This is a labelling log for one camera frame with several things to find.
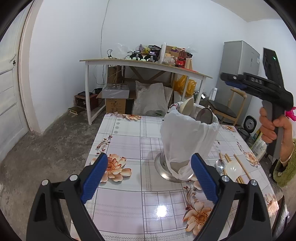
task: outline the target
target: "white door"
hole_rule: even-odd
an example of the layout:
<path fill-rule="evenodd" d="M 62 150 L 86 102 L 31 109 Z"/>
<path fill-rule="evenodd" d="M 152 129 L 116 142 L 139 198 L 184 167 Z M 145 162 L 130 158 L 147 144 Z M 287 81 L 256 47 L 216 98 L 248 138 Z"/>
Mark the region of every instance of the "white door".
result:
<path fill-rule="evenodd" d="M 18 85 L 18 52 L 31 4 L 15 18 L 0 42 L 0 162 L 28 132 Z"/>

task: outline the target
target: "green sleeve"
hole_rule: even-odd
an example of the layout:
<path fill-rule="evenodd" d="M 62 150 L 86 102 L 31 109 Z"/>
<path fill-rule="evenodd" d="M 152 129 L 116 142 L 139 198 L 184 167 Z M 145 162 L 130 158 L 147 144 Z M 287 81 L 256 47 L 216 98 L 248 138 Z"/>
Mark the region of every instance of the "green sleeve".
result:
<path fill-rule="evenodd" d="M 296 174 L 296 148 L 293 150 L 293 154 L 288 161 L 288 165 L 286 166 L 286 169 L 283 171 L 282 175 L 279 177 L 279 167 L 281 165 L 281 162 L 278 161 L 275 169 L 274 169 L 274 180 L 277 182 L 279 187 L 284 187 L 288 184 L 288 182 L 295 176 Z"/>

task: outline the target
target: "screw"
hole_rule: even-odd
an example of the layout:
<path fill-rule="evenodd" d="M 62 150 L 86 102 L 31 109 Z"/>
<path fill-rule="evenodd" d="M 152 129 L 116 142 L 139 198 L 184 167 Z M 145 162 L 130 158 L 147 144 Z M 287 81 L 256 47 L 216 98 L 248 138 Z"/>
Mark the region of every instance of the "screw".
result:
<path fill-rule="evenodd" d="M 70 176 L 71 181 L 76 181 L 78 176 L 76 174 Z"/>
<path fill-rule="evenodd" d="M 225 176 L 225 175 L 222 176 L 221 178 L 222 178 L 222 181 L 224 181 L 224 182 L 229 182 L 229 180 L 230 180 L 229 177 Z"/>
<path fill-rule="evenodd" d="M 43 181 L 41 182 L 41 184 L 42 184 L 42 186 L 46 186 L 46 185 L 48 184 L 48 180 L 47 180 L 47 179 L 43 180 Z"/>
<path fill-rule="evenodd" d="M 257 186 L 257 184 L 258 184 L 256 180 L 251 180 L 250 182 L 253 186 Z"/>

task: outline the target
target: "bracelet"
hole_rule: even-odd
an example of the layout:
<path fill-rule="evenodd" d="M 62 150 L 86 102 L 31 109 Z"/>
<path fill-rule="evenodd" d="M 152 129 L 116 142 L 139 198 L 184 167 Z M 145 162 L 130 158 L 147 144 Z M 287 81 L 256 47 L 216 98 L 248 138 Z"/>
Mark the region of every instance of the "bracelet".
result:
<path fill-rule="evenodd" d="M 285 164 L 286 162 L 288 162 L 288 161 L 291 159 L 292 154 L 293 154 L 293 152 L 294 152 L 294 149 L 295 149 L 295 143 L 293 142 L 293 150 L 292 150 L 292 152 L 291 152 L 291 155 L 290 155 L 290 156 L 288 157 L 288 159 L 285 160 L 284 162 L 281 161 L 282 164 Z"/>

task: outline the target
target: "finger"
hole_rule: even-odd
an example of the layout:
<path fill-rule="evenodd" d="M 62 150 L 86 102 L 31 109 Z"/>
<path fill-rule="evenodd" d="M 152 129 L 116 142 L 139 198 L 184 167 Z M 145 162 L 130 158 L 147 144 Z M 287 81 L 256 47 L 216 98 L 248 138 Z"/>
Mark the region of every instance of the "finger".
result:
<path fill-rule="evenodd" d="M 262 136 L 261 136 L 261 139 L 262 139 L 264 142 L 266 142 L 266 143 L 272 143 L 272 142 L 273 142 L 273 140 L 270 139 L 270 138 L 268 138 L 266 135 L 262 135 Z"/>
<path fill-rule="evenodd" d="M 270 129 L 270 130 L 274 131 L 275 126 L 269 119 L 267 119 L 266 117 L 261 115 L 259 117 L 259 121 L 262 124 L 262 126 L 266 127 L 267 129 Z"/>
<path fill-rule="evenodd" d="M 277 138 L 276 133 L 274 131 L 267 129 L 264 126 L 260 127 L 260 131 L 262 132 L 263 135 L 266 135 L 271 140 L 275 140 Z"/>
<path fill-rule="evenodd" d="M 261 116 L 264 116 L 264 117 L 267 116 L 267 112 L 266 112 L 266 110 L 264 109 L 264 107 L 261 107 L 261 108 L 260 108 L 259 113 L 260 113 Z"/>
<path fill-rule="evenodd" d="M 291 142 L 293 130 L 292 130 L 292 124 L 289 121 L 289 119 L 286 116 L 281 115 L 278 119 L 274 120 L 273 123 L 276 127 L 284 128 L 283 143 Z"/>

